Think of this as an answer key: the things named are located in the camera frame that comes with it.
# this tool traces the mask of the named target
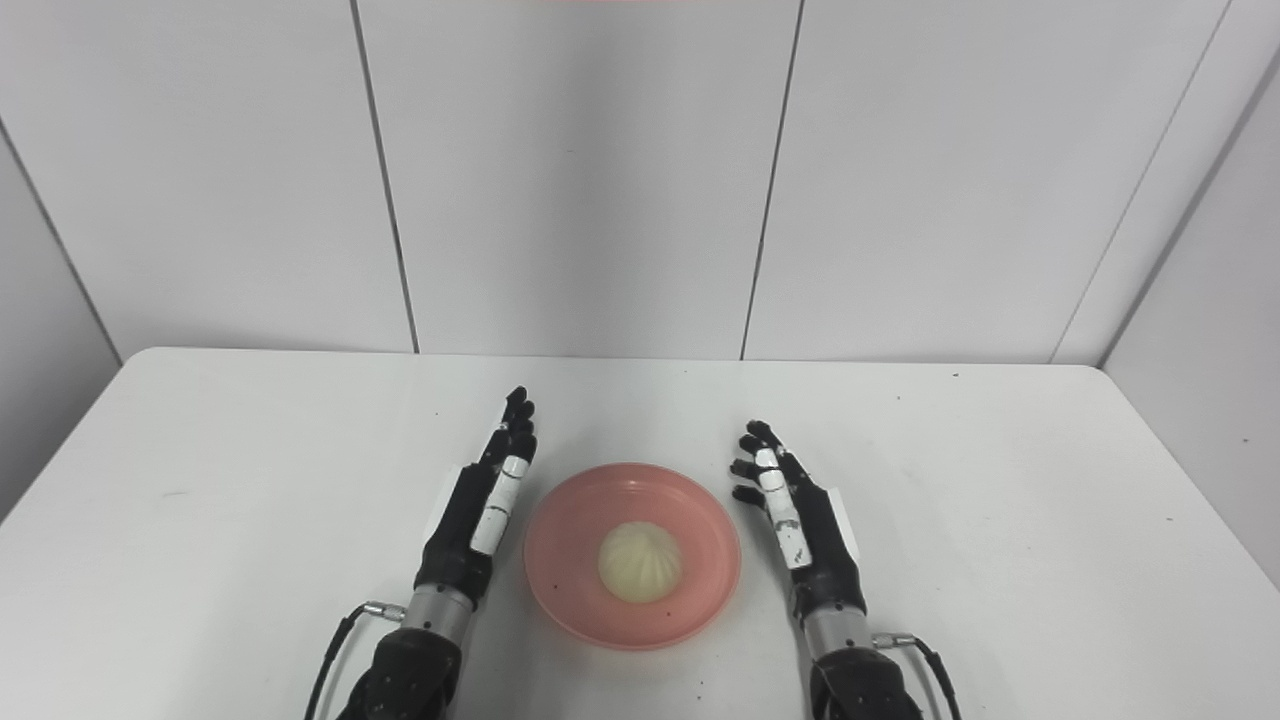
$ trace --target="black cable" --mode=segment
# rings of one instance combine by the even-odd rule
[[[316,684],[311,688],[311,700],[307,701],[307,714],[303,715],[303,720],[312,720],[316,715],[316,706],[320,705],[320,691],[324,689],[324,680],[329,676],[329,666],[338,657],[338,651],[342,650],[342,643],[347,642],[347,635],[351,634],[351,629],[356,626],[356,619],[365,612],[365,606],[351,611],[338,621],[338,629],[333,632],[333,639],[329,641],[329,648],[324,651],[324,662],[320,664],[320,673],[316,675]]]
[[[933,676],[938,680],[938,687],[942,688],[942,696],[947,698],[951,720],[960,720],[960,705],[956,702],[956,689],[951,687],[951,676],[947,675],[947,669],[942,665],[942,656],[933,652],[933,648],[920,638],[915,638],[915,647],[920,648],[920,655],[929,664],[929,670],[933,670]]]

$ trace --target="panel seam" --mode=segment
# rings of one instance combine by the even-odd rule
[[[769,186],[764,192],[764,217],[760,219],[760,240],[755,246],[755,269],[751,270],[751,293],[746,299],[746,322],[742,324],[742,347],[737,359],[746,360],[746,338],[751,332],[751,311],[755,309],[755,288],[760,283],[760,265],[764,261],[764,236],[769,229],[769,208],[773,205],[773,182],[778,174],[778,155],[782,151],[782,132],[787,123],[787,102],[791,99],[791,76],[796,68],[796,50],[800,46],[800,26],[804,23],[804,3],[796,9],[796,29],[791,37],[791,56],[787,60],[787,81],[782,86],[782,111],[778,114],[778,135],[773,141],[773,161],[769,165]]]
[[[1240,113],[1239,119],[1236,119],[1235,126],[1231,128],[1231,133],[1228,135],[1226,142],[1222,143],[1222,149],[1219,150],[1217,156],[1213,159],[1213,164],[1210,165],[1208,172],[1204,173],[1204,179],[1202,179],[1199,186],[1197,186],[1190,202],[1187,204],[1187,209],[1183,210],[1181,217],[1178,219],[1178,225],[1174,228],[1174,232],[1170,233],[1169,242],[1166,242],[1165,247],[1160,251],[1160,256],[1156,258],[1156,263],[1151,266],[1142,287],[1138,290],[1138,296],[1129,306],[1124,319],[1120,322],[1120,327],[1116,328],[1115,334],[1111,337],[1111,342],[1107,343],[1106,350],[1102,352],[1102,359],[1098,361],[1100,369],[1111,360],[1111,355],[1115,352],[1116,346],[1120,345],[1120,338],[1133,323],[1134,316],[1138,314],[1138,307],[1147,299],[1147,295],[1151,293],[1152,286],[1156,284],[1156,278],[1160,275],[1161,270],[1164,270],[1165,264],[1169,261],[1169,256],[1174,252],[1174,247],[1179,243],[1179,241],[1181,241],[1183,234],[1185,234],[1187,227],[1190,224],[1196,211],[1199,210],[1201,202],[1203,202],[1204,196],[1208,193],[1210,187],[1212,187],[1213,181],[1222,169],[1222,165],[1226,164],[1228,156],[1230,156],[1231,151],[1235,149],[1235,143],[1240,140],[1240,135],[1244,132],[1245,126],[1248,126],[1249,120],[1253,118],[1253,113],[1262,101],[1262,96],[1271,87],[1277,70],[1280,70],[1280,47],[1277,47],[1271,55],[1271,61],[1267,64],[1267,69],[1262,73],[1262,79],[1249,96],[1249,101],[1244,105],[1244,110]]]
[[[3,118],[0,118],[0,137],[4,137],[4,143],[13,155],[14,164],[18,167],[18,174],[22,176],[22,181],[27,186],[27,191],[31,192],[31,197],[36,202],[36,209],[40,211],[40,217],[44,219],[45,227],[49,228],[49,234],[54,238],[54,245],[58,247],[58,252],[63,258],[63,264],[67,265],[67,270],[70,273],[72,281],[76,283],[76,288],[79,291],[81,299],[84,300],[84,305],[88,307],[88,314],[93,318],[93,324],[97,325],[97,332],[102,333],[102,340],[106,342],[106,348],[111,352],[111,359],[115,360],[116,368],[123,368],[124,363],[120,360],[120,351],[115,347],[115,341],[111,340],[111,333],[106,331],[106,323],[102,322],[102,314],[97,311],[97,305],[90,296],[88,288],[84,287],[84,279],[76,268],[76,263],[72,261],[72,255],[67,251],[67,243],[63,242],[63,236],[59,234],[58,225],[54,224],[54,218],[49,214],[49,208],[45,205],[45,200],[36,190],[36,181],[32,179],[31,173],[27,170],[27,164],[22,161],[22,155],[18,154],[18,145],[9,135],[9,128],[5,127]]]
[[[1120,228],[1124,227],[1124,222],[1129,217],[1129,210],[1133,208],[1133,202],[1138,197],[1142,184],[1147,181],[1147,173],[1151,172],[1152,164],[1155,164],[1156,158],[1160,155],[1160,149],[1165,145],[1169,129],[1174,126],[1174,119],[1178,118],[1178,111],[1181,110],[1183,101],[1187,100],[1187,94],[1190,91],[1192,85],[1194,85],[1196,76],[1199,74],[1201,65],[1204,63],[1204,58],[1208,55],[1210,47],[1213,46],[1213,40],[1217,37],[1217,31],[1222,27],[1222,20],[1226,19],[1226,13],[1231,9],[1231,3],[1234,3],[1234,0],[1226,0],[1222,5],[1222,10],[1217,14],[1213,29],[1210,31],[1208,38],[1204,41],[1204,47],[1201,49],[1199,56],[1196,58],[1196,64],[1192,67],[1192,72],[1187,77],[1187,82],[1183,85],[1181,92],[1178,95],[1178,101],[1174,102],[1174,109],[1170,111],[1169,119],[1165,120],[1165,127],[1161,128],[1160,136],[1156,138],[1156,145],[1151,149],[1151,154],[1147,156],[1147,163],[1142,167],[1142,173],[1138,174],[1138,182],[1134,183],[1133,191],[1125,200],[1124,209],[1120,210],[1120,217],[1111,228],[1107,243],[1102,247],[1102,252],[1098,255],[1098,261],[1093,265],[1093,270],[1089,273],[1089,279],[1084,283],[1084,290],[1080,292],[1080,297],[1075,301],[1075,306],[1071,307],[1071,314],[1068,316],[1066,324],[1062,327],[1062,334],[1059,336],[1057,342],[1053,345],[1053,350],[1050,352],[1047,363],[1053,363],[1057,359],[1057,354],[1062,348],[1062,342],[1066,341],[1066,336],[1071,332],[1075,316],[1079,315],[1080,307],[1084,305],[1084,299],[1088,297],[1089,288],[1093,287],[1093,281],[1097,279],[1098,272],[1106,263],[1107,255],[1111,254],[1111,246],[1115,245],[1116,236],[1120,234]],[[1105,355],[1106,352],[1103,352],[1103,356],[1100,356],[1098,361],[1093,365],[1094,368],[1102,366]]]
[[[383,181],[383,197],[387,201],[387,219],[392,227],[392,245],[396,249],[396,266],[399,270],[401,295],[404,299],[404,318],[408,322],[408,337],[413,354],[420,352],[417,342],[417,320],[413,316],[413,297],[408,290],[408,272],[404,269],[404,246],[401,242],[399,222],[396,218],[396,199],[392,196],[390,174],[387,172],[387,150],[383,145],[381,122],[378,119],[378,101],[374,97],[374,81],[369,72],[369,53],[365,47],[365,28],[360,20],[360,1],[351,0],[351,22],[356,31],[356,50],[360,53],[360,72],[365,81],[365,97],[369,101],[369,120],[374,129],[374,147],[378,151],[378,170]]]

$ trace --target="silver metal cylinder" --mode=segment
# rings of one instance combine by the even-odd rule
[[[872,647],[867,615],[847,605],[823,605],[805,616],[804,638],[809,655],[818,660],[846,647]]]
[[[471,614],[471,601],[461,592],[448,585],[419,585],[404,609],[401,628],[428,630],[462,647]]]

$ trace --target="table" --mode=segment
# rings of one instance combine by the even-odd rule
[[[728,498],[755,416],[841,488],[873,629],[942,652],[968,719],[1280,712],[1280,592],[1093,369],[159,348],[0,524],[4,715],[301,716],[338,618],[408,598],[448,468],[518,383],[540,450],[456,717],[805,716],[777,550]],[[726,611],[662,651],[571,639],[520,564],[536,501],[621,460],[708,487],[742,542]],[[330,715],[390,629],[361,620]]]

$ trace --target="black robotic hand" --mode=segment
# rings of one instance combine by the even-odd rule
[[[507,396],[502,421],[480,459],[458,474],[440,524],[422,548],[413,597],[396,609],[401,626],[378,642],[374,661],[351,692],[338,720],[439,720],[458,684],[462,642],[493,577],[493,555],[507,529],[521,479],[538,450],[534,404],[524,387]],[[389,618],[383,603],[372,612]],[[348,616],[346,629],[361,612]],[[340,637],[346,630],[339,625]],[[307,720],[340,637],[321,669]]]
[[[733,497],[768,514],[782,548],[792,614],[813,656],[813,717],[918,720],[901,669],[873,646],[838,493],[815,484],[767,423],[748,423],[739,446],[751,460],[735,460],[730,470],[755,484],[733,488]]]

